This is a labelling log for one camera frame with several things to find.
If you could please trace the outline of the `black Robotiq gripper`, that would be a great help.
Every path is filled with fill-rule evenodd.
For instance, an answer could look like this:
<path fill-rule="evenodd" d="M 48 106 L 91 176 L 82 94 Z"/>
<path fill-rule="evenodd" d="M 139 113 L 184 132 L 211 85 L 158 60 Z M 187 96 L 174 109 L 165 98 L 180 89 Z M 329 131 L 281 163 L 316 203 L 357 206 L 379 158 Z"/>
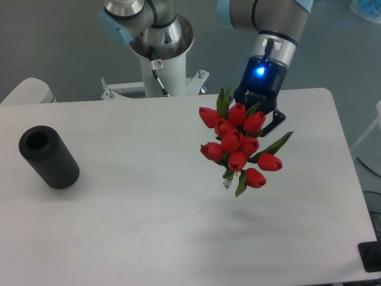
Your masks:
<path fill-rule="evenodd" d="M 263 113 L 273 111 L 269 124 L 262 129 L 260 137 L 266 137 L 286 120 L 286 115 L 277 107 L 277 96 L 288 69 L 273 61 L 261 62 L 259 57 L 250 57 L 242 80 L 234 91 L 234 99 L 246 109 L 257 105 Z"/>

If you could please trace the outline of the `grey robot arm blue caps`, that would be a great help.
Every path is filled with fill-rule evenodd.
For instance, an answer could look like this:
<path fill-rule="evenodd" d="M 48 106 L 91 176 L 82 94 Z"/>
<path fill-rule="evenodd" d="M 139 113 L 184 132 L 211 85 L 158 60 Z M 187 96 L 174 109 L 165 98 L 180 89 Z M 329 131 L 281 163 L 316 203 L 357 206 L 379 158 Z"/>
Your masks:
<path fill-rule="evenodd" d="M 175 1 L 104 1 L 103 5 L 98 21 L 114 42 L 131 47 L 139 57 L 146 97 L 182 97 L 200 91 L 202 73 L 186 79 L 186 53 L 194 33 L 190 22 L 177 13 Z M 311 1 L 217 3 L 222 25 L 258 33 L 233 100 L 272 114 L 264 134 L 285 121 L 277 96 L 312 6 Z"/>

